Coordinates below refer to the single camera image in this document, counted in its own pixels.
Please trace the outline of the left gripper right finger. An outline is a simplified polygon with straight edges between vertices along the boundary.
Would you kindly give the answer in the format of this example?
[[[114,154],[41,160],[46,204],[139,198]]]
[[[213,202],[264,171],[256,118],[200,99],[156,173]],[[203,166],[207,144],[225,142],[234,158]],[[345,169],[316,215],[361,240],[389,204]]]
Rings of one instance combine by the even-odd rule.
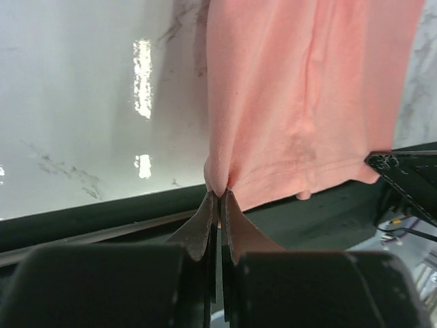
[[[224,319],[230,323],[237,296],[234,271],[241,256],[246,253],[281,252],[285,249],[247,219],[230,190],[226,190],[220,198],[220,220]]]

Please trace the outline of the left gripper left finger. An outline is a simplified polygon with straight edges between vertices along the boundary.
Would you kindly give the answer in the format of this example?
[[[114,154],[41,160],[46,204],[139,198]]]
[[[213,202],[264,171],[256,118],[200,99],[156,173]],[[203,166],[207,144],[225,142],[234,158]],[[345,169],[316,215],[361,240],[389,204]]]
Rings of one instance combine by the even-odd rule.
[[[209,327],[216,302],[219,200],[209,191],[197,212],[167,241],[184,251],[175,303],[175,327]]]

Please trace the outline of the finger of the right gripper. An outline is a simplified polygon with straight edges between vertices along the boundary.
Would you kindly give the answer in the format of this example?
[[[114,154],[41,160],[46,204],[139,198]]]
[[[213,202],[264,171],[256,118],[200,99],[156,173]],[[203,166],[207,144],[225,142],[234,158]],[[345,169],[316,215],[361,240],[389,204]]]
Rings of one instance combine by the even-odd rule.
[[[436,151],[372,152],[365,162],[402,195],[428,224],[436,225]]]

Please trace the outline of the salmon pink t shirt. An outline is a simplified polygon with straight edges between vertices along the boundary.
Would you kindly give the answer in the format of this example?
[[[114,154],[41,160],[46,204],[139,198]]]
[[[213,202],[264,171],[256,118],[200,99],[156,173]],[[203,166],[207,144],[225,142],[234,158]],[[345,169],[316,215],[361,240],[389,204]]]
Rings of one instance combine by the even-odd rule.
[[[422,1],[212,1],[209,190],[242,210],[378,175]]]

